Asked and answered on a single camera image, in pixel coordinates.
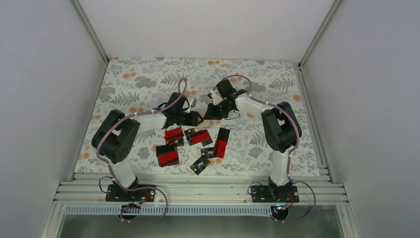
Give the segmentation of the red card right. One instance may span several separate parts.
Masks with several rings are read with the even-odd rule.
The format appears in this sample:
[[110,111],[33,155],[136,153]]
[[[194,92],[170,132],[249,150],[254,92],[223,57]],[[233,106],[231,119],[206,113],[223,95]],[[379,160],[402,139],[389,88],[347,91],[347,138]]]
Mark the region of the red card right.
[[227,141],[217,140],[215,142],[212,155],[214,157],[223,159],[225,155],[226,146],[227,146]]

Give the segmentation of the beige leather card holder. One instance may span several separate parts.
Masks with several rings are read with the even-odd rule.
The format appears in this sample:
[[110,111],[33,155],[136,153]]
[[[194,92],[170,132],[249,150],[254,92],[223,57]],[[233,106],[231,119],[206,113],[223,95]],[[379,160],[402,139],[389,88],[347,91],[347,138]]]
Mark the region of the beige leather card holder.
[[212,126],[214,124],[214,120],[204,119],[204,116],[205,116],[207,110],[208,110],[208,105],[205,105],[205,106],[197,109],[197,111],[199,112],[200,116],[203,118],[203,122],[201,122],[198,126],[196,126],[196,129],[208,129],[208,128],[212,128]]

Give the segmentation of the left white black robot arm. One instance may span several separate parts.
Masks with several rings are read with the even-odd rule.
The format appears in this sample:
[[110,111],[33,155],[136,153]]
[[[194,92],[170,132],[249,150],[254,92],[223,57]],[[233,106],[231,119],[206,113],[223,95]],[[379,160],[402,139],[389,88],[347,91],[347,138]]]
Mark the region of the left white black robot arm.
[[168,102],[150,111],[125,114],[118,109],[109,112],[92,138],[96,155],[109,168],[118,194],[126,201],[138,194],[137,177],[132,171],[128,155],[139,132],[167,129],[172,125],[197,126],[204,121],[192,108],[195,98],[173,93]]

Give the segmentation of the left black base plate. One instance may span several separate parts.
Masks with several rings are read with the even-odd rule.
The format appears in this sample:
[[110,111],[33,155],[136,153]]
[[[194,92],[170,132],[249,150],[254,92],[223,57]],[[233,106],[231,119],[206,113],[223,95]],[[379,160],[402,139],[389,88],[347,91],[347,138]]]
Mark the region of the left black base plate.
[[141,184],[137,187],[146,187],[137,191],[126,191],[120,186],[111,184],[107,188],[105,201],[107,202],[153,202],[156,193],[155,185]]

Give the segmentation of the red black card centre top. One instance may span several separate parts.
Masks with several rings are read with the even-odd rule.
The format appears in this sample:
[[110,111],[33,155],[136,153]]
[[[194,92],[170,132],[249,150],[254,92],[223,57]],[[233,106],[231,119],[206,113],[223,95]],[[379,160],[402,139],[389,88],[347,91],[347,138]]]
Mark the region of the red black card centre top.
[[189,145],[195,145],[201,143],[203,146],[207,146],[213,143],[212,138],[206,129],[195,131],[194,128],[184,131]]

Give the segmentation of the aluminium rail frame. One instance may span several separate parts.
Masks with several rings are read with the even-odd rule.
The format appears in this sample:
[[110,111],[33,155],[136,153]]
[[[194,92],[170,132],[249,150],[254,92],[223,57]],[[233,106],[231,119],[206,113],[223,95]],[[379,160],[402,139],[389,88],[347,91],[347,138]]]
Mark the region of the aluminium rail frame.
[[[170,215],[260,215],[268,216],[272,203],[256,203],[252,186],[266,181],[262,176],[196,176],[139,175],[140,181],[154,184],[148,201],[141,204],[140,213]],[[44,238],[56,238],[65,215],[115,215],[125,205],[123,201],[106,201],[99,181],[111,183],[106,174],[76,173],[71,181],[62,181],[53,199],[42,230]],[[357,238],[359,232],[350,208],[345,187],[331,181],[327,173],[318,177],[299,177],[299,201],[294,206],[334,206],[339,219],[339,231],[346,238]]]

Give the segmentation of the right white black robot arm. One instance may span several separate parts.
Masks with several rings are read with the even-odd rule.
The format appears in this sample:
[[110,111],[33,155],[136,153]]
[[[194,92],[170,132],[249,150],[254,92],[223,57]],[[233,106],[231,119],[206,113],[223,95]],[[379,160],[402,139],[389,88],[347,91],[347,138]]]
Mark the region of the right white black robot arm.
[[272,169],[268,178],[268,195],[280,202],[291,190],[291,155],[297,149],[302,130],[288,102],[274,104],[253,97],[248,90],[236,90],[225,78],[210,92],[205,119],[224,119],[231,111],[249,113],[262,120],[265,140],[273,150]]

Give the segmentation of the black chip cards cluster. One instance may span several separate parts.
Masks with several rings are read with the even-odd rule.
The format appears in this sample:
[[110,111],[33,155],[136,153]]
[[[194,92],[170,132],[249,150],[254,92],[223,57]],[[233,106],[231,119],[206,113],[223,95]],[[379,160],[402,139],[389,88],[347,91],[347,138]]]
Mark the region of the black chip cards cluster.
[[206,167],[210,164],[210,159],[214,158],[213,156],[213,147],[202,148],[200,150],[200,157],[190,166],[190,169],[196,174],[199,175]]

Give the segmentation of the floral patterned table mat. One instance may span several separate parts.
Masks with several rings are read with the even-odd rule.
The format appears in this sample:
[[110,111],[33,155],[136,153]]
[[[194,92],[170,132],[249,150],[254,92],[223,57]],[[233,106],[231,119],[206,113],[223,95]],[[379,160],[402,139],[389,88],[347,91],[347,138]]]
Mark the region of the floral patterned table mat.
[[[77,173],[107,173],[96,157],[91,140],[113,109],[132,114],[166,102],[177,91],[179,80],[188,79],[187,97],[196,99],[195,111],[204,114],[211,103],[210,90],[223,78],[237,90],[251,87],[251,95],[271,103],[288,102],[302,130],[293,152],[293,177],[319,177],[316,158],[298,80],[291,62],[263,60],[112,57],[90,119],[75,167]],[[251,113],[231,112],[226,120],[205,121],[201,129],[216,139],[219,129],[230,130],[223,158],[210,160],[205,176],[268,176],[274,152],[269,147],[263,123]]]

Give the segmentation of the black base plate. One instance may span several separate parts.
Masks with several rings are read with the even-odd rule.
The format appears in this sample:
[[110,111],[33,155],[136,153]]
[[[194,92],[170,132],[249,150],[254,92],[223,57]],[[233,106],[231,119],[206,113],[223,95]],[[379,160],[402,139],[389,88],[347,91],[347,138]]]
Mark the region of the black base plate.
[[298,203],[300,202],[296,186],[274,188],[268,185],[251,186],[251,196],[254,203]]
[[141,184],[137,187],[146,187],[137,191],[126,191],[120,186],[111,184],[107,188],[105,201],[107,202],[153,202],[156,193],[155,185]]

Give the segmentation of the red card upper left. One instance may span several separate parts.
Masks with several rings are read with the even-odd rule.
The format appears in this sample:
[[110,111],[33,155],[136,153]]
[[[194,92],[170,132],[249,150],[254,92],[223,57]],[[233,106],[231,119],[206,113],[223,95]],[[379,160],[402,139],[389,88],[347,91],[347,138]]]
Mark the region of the red card upper left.
[[164,139],[167,144],[173,144],[178,139],[183,138],[184,133],[181,127],[176,127],[174,129],[166,130],[164,132]]

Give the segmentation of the plain black card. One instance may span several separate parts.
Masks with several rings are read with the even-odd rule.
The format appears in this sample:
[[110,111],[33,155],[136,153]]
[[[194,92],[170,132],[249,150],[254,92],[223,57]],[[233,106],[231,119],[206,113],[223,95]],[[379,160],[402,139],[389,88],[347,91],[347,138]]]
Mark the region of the plain black card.
[[230,135],[230,130],[226,128],[220,128],[217,135],[217,141],[225,141],[227,143]]

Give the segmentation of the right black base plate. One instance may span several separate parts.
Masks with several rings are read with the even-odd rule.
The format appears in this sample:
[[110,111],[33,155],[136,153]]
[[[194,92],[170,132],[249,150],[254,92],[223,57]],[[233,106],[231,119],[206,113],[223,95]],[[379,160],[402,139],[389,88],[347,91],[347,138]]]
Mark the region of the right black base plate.
[[251,196],[254,203],[298,203],[300,202],[296,186],[274,188],[268,185],[251,186]]

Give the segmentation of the black red card left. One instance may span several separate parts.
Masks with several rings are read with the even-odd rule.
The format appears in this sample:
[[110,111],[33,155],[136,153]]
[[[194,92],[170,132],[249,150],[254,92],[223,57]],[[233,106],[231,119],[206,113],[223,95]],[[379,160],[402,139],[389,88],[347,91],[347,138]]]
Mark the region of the black red card left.
[[179,164],[177,148],[172,145],[157,146],[156,157],[161,168]]

